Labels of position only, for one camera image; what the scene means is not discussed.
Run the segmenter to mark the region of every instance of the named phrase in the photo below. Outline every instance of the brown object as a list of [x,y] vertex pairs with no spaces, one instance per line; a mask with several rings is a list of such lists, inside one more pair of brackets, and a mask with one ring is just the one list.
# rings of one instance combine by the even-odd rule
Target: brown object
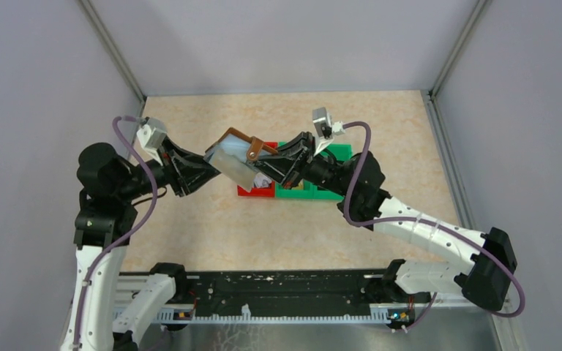
[[264,144],[263,140],[261,140],[259,138],[256,138],[256,137],[249,137],[248,135],[244,134],[243,132],[240,132],[239,130],[237,130],[236,128],[233,128],[233,127],[230,127],[229,129],[227,129],[227,132],[225,132],[225,134],[223,134],[222,137],[219,140],[217,140],[216,143],[212,144],[212,146],[210,146],[208,148],[208,150],[215,147],[218,143],[220,143],[228,135],[234,135],[234,136],[238,137],[239,139],[244,140],[247,143],[251,144],[251,146],[247,150],[247,159],[249,161],[257,160],[259,155],[260,155],[260,152],[262,150],[268,151],[271,155],[277,154],[277,150],[275,150],[275,149],[271,148],[270,146]]

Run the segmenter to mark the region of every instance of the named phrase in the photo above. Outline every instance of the red block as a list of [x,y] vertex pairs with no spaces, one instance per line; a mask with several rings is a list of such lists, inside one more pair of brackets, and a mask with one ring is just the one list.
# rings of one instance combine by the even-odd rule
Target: red block
[[[277,143],[266,141],[264,144],[270,146],[271,148],[277,148]],[[272,184],[270,184],[267,188],[252,188],[251,192],[248,192],[238,186],[238,196],[274,197],[274,182],[272,182]]]

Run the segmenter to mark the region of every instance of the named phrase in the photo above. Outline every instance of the green lego brick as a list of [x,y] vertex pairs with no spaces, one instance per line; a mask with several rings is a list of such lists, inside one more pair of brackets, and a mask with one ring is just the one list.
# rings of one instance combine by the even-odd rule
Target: green lego brick
[[[352,146],[349,144],[331,144],[326,149],[335,156],[337,161],[348,161],[352,157]],[[318,186],[313,187],[313,198],[317,200],[343,200],[343,196],[324,190]]]

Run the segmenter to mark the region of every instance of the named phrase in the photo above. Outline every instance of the white wall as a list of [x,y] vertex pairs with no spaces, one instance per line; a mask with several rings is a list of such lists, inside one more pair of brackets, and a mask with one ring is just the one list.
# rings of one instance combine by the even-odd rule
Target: white wall
[[476,0],[96,0],[148,95],[432,88]]
[[0,350],[56,350],[78,154],[139,104],[75,1],[0,1]]
[[507,230],[531,350],[562,350],[562,1],[494,1],[438,98],[474,216]]

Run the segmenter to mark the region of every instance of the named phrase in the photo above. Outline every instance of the green block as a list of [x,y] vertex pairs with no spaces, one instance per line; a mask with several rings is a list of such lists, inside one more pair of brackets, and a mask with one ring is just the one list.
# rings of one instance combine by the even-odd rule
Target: green block
[[[352,146],[349,144],[331,144],[327,148],[337,159],[337,161],[348,161],[352,157]],[[323,151],[320,155],[325,156],[326,152]],[[337,195],[334,192],[321,189],[318,186],[313,187],[313,198],[318,200],[343,200],[343,196]]]
[[[331,144],[326,148],[335,156],[337,161],[347,161],[352,157],[352,146],[349,144]],[[341,201],[342,196],[328,190],[318,189],[318,187],[308,181],[303,181],[303,189],[283,189],[279,184],[275,184],[274,196],[285,199],[317,199],[317,200],[336,200]]]

